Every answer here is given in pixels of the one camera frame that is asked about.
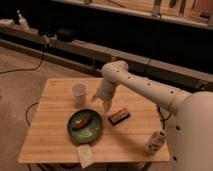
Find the white cup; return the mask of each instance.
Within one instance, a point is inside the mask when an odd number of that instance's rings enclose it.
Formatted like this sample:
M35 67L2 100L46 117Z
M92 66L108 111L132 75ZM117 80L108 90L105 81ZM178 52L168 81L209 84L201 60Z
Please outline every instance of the white cup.
M86 86L84 84L75 84L72 87L72 94L74 96L76 105L83 105L86 97Z

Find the paper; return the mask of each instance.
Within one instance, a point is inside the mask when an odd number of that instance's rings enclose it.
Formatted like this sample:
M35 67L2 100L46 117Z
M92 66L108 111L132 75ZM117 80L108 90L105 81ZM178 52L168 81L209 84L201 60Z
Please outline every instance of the paper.
M84 169L94 163L93 154L89 144L83 144L77 147L78 158L81 167Z

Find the gray floor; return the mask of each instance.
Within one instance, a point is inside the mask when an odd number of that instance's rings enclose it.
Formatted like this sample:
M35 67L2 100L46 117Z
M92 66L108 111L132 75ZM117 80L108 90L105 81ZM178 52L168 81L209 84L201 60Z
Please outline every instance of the gray floor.
M0 47L0 72L32 68L39 63L39 59ZM17 163L18 154L24 142L28 126L25 121L25 111L29 105L38 102L43 86L48 78L63 77L91 77L68 68L49 62L44 62L37 71L16 72L0 75L0 171L25 171L25 164ZM32 118L35 108L29 112ZM168 144L172 151L173 128L175 119L171 118L166 128ZM142 164L111 164L109 171L140 170ZM32 165L32 170L39 168ZM106 164L94 165L86 170L105 171ZM155 163L150 171L170 171L169 162Z

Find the table leg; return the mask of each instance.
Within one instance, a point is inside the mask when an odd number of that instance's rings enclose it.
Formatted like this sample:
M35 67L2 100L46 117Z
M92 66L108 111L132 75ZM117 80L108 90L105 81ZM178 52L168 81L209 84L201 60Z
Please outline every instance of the table leg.
M141 171L147 171L151 167L151 165L152 165L152 162L145 163Z

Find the small box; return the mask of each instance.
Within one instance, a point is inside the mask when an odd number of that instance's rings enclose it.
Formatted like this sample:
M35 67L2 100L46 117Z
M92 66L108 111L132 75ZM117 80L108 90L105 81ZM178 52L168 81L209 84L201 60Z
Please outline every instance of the small box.
M108 120L113 126L115 126L130 116L131 115L129 111L126 108L123 108L118 112L114 113L113 115L111 115L110 117L108 117Z

